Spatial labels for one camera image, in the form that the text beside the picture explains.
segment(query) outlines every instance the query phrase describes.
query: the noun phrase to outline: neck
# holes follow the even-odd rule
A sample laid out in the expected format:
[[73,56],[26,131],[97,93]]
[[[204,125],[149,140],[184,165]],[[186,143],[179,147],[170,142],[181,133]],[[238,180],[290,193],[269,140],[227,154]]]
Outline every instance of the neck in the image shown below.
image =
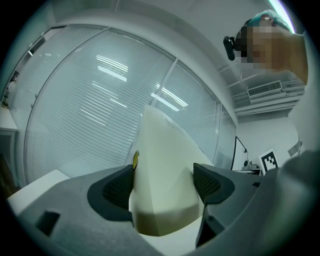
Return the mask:
[[287,36],[288,63],[287,69],[300,78],[304,84],[308,81],[308,61],[305,39],[300,34]]

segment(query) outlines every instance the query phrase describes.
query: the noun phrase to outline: wooden floor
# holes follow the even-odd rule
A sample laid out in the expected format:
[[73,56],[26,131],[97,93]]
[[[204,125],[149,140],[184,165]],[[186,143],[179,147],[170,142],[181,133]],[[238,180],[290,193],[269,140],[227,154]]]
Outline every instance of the wooden floor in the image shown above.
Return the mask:
[[10,197],[20,189],[15,186],[11,172],[2,155],[0,155],[0,188],[5,198]]

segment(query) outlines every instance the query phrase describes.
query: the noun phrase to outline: gold button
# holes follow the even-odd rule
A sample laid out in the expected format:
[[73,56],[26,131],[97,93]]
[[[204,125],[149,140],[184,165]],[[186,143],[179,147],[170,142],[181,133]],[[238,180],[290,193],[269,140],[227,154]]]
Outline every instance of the gold button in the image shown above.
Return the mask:
[[139,161],[139,150],[137,150],[133,155],[133,159],[132,159],[133,170],[137,168],[138,161]]

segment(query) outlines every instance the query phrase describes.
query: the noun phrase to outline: air vent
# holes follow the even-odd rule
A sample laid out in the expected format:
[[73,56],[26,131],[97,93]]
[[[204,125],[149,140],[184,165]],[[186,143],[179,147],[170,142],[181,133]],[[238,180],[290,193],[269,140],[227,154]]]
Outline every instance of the air vent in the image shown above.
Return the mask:
[[280,93],[281,89],[282,85],[279,80],[248,89],[247,91],[250,99],[256,99],[259,97]]

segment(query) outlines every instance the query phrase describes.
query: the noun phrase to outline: ear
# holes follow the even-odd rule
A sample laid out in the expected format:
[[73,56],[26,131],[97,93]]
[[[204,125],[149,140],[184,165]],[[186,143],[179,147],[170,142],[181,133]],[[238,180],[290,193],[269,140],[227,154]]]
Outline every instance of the ear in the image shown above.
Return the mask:
[[268,14],[264,14],[264,15],[262,15],[261,16],[261,20],[262,21],[265,21],[265,22],[267,22],[267,23],[270,23],[271,25],[274,23],[274,18],[273,17],[271,17],[270,15],[268,15]]

